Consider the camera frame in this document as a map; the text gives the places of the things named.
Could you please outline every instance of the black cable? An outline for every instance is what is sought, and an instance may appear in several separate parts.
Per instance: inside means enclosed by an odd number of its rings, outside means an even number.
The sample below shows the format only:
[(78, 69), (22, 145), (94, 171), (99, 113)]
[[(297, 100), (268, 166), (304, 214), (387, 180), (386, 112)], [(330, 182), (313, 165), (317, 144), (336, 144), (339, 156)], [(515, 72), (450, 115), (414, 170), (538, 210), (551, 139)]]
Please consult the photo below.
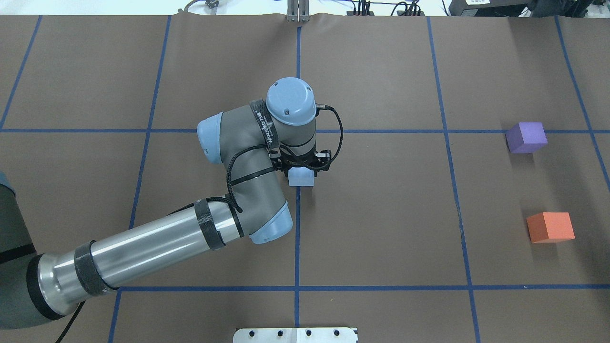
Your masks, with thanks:
[(229, 206), (232, 206), (232, 205), (233, 205), (233, 204), (232, 204), (232, 203), (231, 203), (229, 200), (227, 200), (227, 199), (225, 199), (225, 198), (223, 198), (223, 197), (211, 197), (211, 198), (206, 198), (206, 201), (207, 201), (208, 203), (212, 203), (212, 202), (214, 202), (214, 201), (217, 201), (217, 202), (220, 202), (220, 203), (225, 203), (225, 204), (227, 204), (227, 205), (229, 205)]
[(445, 0), (441, 0), (441, 1), (443, 2), (443, 12), (445, 12), (445, 14), (446, 14), (447, 16), (450, 16), (450, 15), (449, 15), (449, 12), (447, 12), (447, 7), (445, 6)]
[(262, 148), (266, 148), (266, 147), (267, 147), (266, 144), (261, 144), (261, 145), (254, 145), (249, 148), (245, 148), (244, 150), (241, 150), (237, 154), (233, 155), (233, 158), (231, 159), (231, 162), (229, 163), (229, 166), (227, 167), (227, 189), (229, 191), (229, 193), (228, 193), (229, 201), (235, 207), (235, 210), (237, 210), (237, 212), (239, 212), (239, 213), (242, 213), (243, 209), (241, 207), (239, 207), (239, 205), (237, 204), (237, 200), (235, 199), (235, 194), (233, 194), (233, 186), (231, 186), (231, 171), (233, 171), (233, 165), (235, 164), (235, 160), (237, 160), (237, 158), (239, 156), (241, 156), (249, 151), (256, 150), (256, 149), (262, 149)]
[[(336, 0), (336, 1), (345, 1), (345, 2), (354, 2), (353, 0)], [(373, 5), (396, 5), (395, 2), (375, 2), (375, 1), (368, 1), (367, 3), (369, 4), (373, 4)]]
[(351, 4), (354, 6), (354, 10), (351, 12), (351, 14), (356, 15), (356, 3), (354, 2), (354, 0), (348, 0), (349, 2), (351, 2)]
[(407, 4), (407, 3), (406, 3), (406, 2), (404, 2), (404, 1), (401, 1), (401, 2), (397, 3), (397, 4), (396, 4), (396, 6), (394, 6), (394, 9), (392, 10), (392, 13), (390, 14), (390, 16), (393, 16), (393, 15), (394, 15), (394, 11), (396, 11), (396, 8), (397, 8), (398, 6), (400, 6), (400, 5), (404, 5), (404, 11), (405, 11), (405, 12), (407, 12), (407, 6), (408, 6), (409, 4)]
[(418, 16), (422, 8), (417, 4), (419, 0), (413, 0), (409, 8), (403, 13), (404, 16)]
[(190, 203), (190, 204), (188, 204), (188, 205), (186, 205), (186, 206), (183, 206), (183, 207), (181, 207), (181, 208), (179, 208), (179, 209), (175, 210), (174, 212), (172, 212), (172, 213), (170, 213), (170, 214), (168, 214), (168, 215), (172, 215), (172, 214), (174, 214), (174, 213), (180, 212), (180, 211), (185, 210), (185, 209), (187, 209), (187, 208), (191, 208), (191, 207), (193, 207), (194, 205), (195, 205), (195, 204)]
[(76, 320), (76, 317), (78, 316), (78, 314), (81, 312), (82, 306), (85, 304), (85, 302), (81, 302), (80, 304), (78, 304), (78, 307), (76, 308), (76, 311), (74, 312), (74, 314), (72, 315), (72, 318), (70, 318), (70, 321), (68, 322), (68, 324), (66, 325), (66, 327), (63, 329), (63, 332), (61, 335), (59, 335), (59, 338), (55, 341), (55, 343), (60, 343), (62, 341), (62, 339), (66, 336), (66, 334), (68, 333), (68, 330), (70, 330), (70, 327), (72, 326), (72, 323), (74, 323), (74, 321)]
[(200, 2), (200, 1), (203, 1), (203, 0), (193, 0), (193, 1), (189, 2), (186, 6), (184, 6), (184, 11), (188, 12), (189, 7), (191, 7), (194, 3)]
[(302, 166), (302, 167), (307, 167), (311, 170), (324, 170), (328, 167), (330, 167), (331, 163), (337, 158), (337, 156), (339, 155), (339, 151), (341, 151), (341, 146), (343, 145), (343, 123), (341, 122), (341, 118), (339, 117), (339, 114), (337, 113), (337, 111), (332, 108), (331, 106), (325, 105), (324, 108), (322, 108), (323, 110), (330, 110), (332, 111), (332, 113), (335, 114), (335, 117), (337, 117), (337, 122), (339, 123), (339, 132), (340, 132), (340, 136), (339, 136), (339, 145), (337, 147), (337, 151), (335, 152), (335, 155), (324, 165), (322, 165), (321, 167), (314, 167), (312, 165), (309, 165), (307, 163), (305, 163), (305, 161), (301, 160), (292, 150), (290, 150), (287, 146), (285, 145), (280, 145), (279, 147), (281, 149), (286, 150), (286, 152), (288, 152), (292, 158), (294, 158), (294, 160), (296, 160), (296, 162), (298, 163), (298, 165)]

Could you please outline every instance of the purple cube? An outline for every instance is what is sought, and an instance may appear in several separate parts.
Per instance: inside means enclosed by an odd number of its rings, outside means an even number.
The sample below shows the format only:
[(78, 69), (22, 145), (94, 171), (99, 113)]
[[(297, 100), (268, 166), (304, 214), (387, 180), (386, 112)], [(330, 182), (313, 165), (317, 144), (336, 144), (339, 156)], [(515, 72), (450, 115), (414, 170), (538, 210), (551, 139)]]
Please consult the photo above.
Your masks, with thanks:
[(513, 126), (506, 134), (506, 141), (513, 154), (533, 153), (548, 143), (542, 123), (538, 122), (523, 122)]

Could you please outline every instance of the grid line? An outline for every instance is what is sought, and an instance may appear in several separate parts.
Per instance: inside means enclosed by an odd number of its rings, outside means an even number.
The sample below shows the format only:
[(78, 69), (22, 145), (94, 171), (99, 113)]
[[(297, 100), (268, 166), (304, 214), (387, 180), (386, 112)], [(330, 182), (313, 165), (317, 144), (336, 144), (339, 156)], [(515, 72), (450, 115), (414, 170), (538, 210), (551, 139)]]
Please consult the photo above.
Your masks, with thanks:
[(301, 187), (296, 188), (295, 225), (295, 327), (301, 326)]
[(140, 188), (142, 187), (142, 174), (144, 174), (144, 165), (146, 164), (146, 155), (148, 153), (148, 142), (151, 138), (153, 128), (154, 110), (157, 106), (157, 94), (159, 92), (159, 84), (161, 82), (161, 74), (163, 72), (163, 60), (165, 58), (165, 49), (167, 48), (167, 38), (170, 34), (171, 15), (167, 16), (167, 24), (165, 25), (165, 37), (163, 38), (163, 47), (161, 48), (161, 57), (159, 59), (159, 69), (157, 70), (157, 81), (154, 85), (154, 93), (152, 94), (151, 111), (148, 116), (148, 127), (146, 129), (146, 138), (144, 139), (144, 149), (142, 151), (142, 160), (140, 161), (140, 170), (138, 171), (138, 181), (135, 185), (134, 203), (131, 207), (131, 218), (129, 219), (129, 229), (134, 227), (135, 211), (140, 198)]
[(580, 104), (580, 109), (583, 111), (584, 121), (587, 123), (588, 133), (591, 136), (591, 142), (593, 143), (593, 147), (595, 148), (595, 154), (597, 155), (597, 159), (600, 163), (601, 172), (604, 174), (604, 179), (606, 180), (606, 187), (610, 191), (610, 178), (608, 178), (608, 172), (606, 170), (606, 165), (604, 164), (603, 158), (601, 158), (600, 148), (597, 145), (597, 139), (595, 138), (595, 133), (593, 131), (593, 126), (591, 125), (591, 120), (589, 119), (589, 114), (587, 113), (587, 109), (584, 106), (583, 96), (580, 94), (580, 88), (578, 88), (578, 83), (576, 81), (576, 76), (574, 76), (574, 71), (572, 70), (572, 64), (570, 63), (570, 57), (568, 57), (567, 49), (565, 48), (564, 35), (561, 32), (561, 25), (559, 24), (559, 17), (555, 16), (555, 26), (557, 27), (557, 34), (559, 35), (559, 42), (561, 44), (561, 50), (564, 53), (565, 64), (567, 65), (568, 72), (570, 73), (570, 79), (572, 79), (572, 84), (574, 85), (574, 91), (576, 91), (576, 97), (578, 98), (578, 103)]
[(112, 343), (114, 341), (114, 332), (117, 328), (117, 320), (118, 320), (118, 308), (121, 303), (121, 293), (122, 289), (119, 288), (117, 291), (117, 298), (115, 299), (115, 307), (112, 310), (112, 321), (110, 323), (110, 331), (108, 332), (108, 343)]
[(447, 128), (447, 118), (445, 116), (445, 105), (443, 103), (443, 93), (440, 87), (439, 68), (436, 60), (436, 51), (434, 49), (434, 37), (432, 35), (432, 23), (430, 17), (426, 17), (428, 22), (428, 36), (430, 39), (430, 51), (432, 54), (432, 66), (434, 67), (434, 78), (436, 80), (436, 90), (439, 97), (440, 117), (443, 122), (443, 134), (445, 136), (445, 148), (447, 150), (447, 160), (449, 162), (449, 172), (451, 175), (451, 185), (453, 187), (453, 198), (457, 209), (457, 220), (460, 234), (462, 235), (462, 257), (464, 258), (464, 270), (466, 272), (466, 282), (468, 283), (468, 297), (470, 299), (470, 311), (472, 313), (472, 323), (475, 332), (476, 343), (481, 343), (481, 335), (479, 333), (479, 320), (476, 315), (475, 293), (472, 289), (472, 277), (470, 275), (470, 262), (468, 260), (468, 248), (466, 247), (466, 235), (464, 233), (464, 221), (462, 219), (462, 209), (459, 203), (458, 184), (456, 182), (455, 170), (453, 168), (453, 157), (451, 155), (451, 143), (449, 141), (449, 130)]
[(301, 26), (296, 28), (296, 76), (301, 78)]
[(123, 286), (122, 292), (404, 292), (534, 291), (539, 289), (609, 289), (610, 284), (474, 284), (413, 286)]
[(15, 78), (15, 82), (13, 83), (13, 88), (10, 90), (10, 95), (6, 102), (4, 113), (2, 114), (2, 119), (0, 119), (0, 129), (2, 129), (2, 127), (4, 126), (6, 117), (9, 115), (10, 104), (13, 102), (13, 97), (15, 96), (15, 92), (17, 91), (17, 85), (19, 84), (19, 80), (21, 79), (21, 74), (23, 74), (23, 69), (26, 67), (27, 58), (30, 55), (30, 51), (32, 50), (32, 45), (34, 45), (34, 40), (36, 39), (36, 34), (38, 33), (38, 28), (40, 27), (41, 21), (42, 15), (39, 15), (38, 20), (36, 21), (36, 26), (34, 27), (34, 31), (32, 32), (32, 37), (30, 38), (30, 43), (27, 45), (26, 53), (23, 55), (23, 60), (21, 61), (19, 71), (17, 72), (17, 77)]
[[(194, 134), (197, 129), (0, 129), (6, 133), (178, 133)], [(346, 134), (442, 134), (443, 129), (344, 129)], [(447, 129), (450, 134), (505, 134), (502, 129)], [(544, 130), (547, 134), (589, 134), (590, 130)], [(319, 134), (338, 134), (338, 129), (317, 129)], [(593, 130), (595, 134), (610, 134), (610, 130)]]

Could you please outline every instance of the metal plate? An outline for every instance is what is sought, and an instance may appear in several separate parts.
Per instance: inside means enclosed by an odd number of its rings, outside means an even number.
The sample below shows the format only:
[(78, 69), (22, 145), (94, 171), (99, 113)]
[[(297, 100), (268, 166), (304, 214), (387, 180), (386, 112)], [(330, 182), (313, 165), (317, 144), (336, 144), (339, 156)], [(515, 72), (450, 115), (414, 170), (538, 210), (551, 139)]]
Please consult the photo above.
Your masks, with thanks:
[(233, 343), (307, 342), (357, 343), (357, 328), (266, 328), (239, 329)]

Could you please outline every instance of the foam block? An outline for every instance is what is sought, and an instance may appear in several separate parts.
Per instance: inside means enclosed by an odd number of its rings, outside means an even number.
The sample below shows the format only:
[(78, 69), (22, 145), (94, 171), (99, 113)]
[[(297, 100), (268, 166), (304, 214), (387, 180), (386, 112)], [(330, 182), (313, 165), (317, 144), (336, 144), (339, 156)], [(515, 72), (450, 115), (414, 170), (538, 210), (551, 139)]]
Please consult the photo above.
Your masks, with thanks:
[(557, 243), (574, 239), (569, 213), (543, 212), (528, 217), (527, 221), (532, 243)]
[(548, 143), (542, 123), (539, 122), (518, 123), (506, 133), (506, 141), (514, 154), (533, 153)]
[(306, 167), (292, 167), (288, 170), (290, 187), (313, 187), (314, 171)]

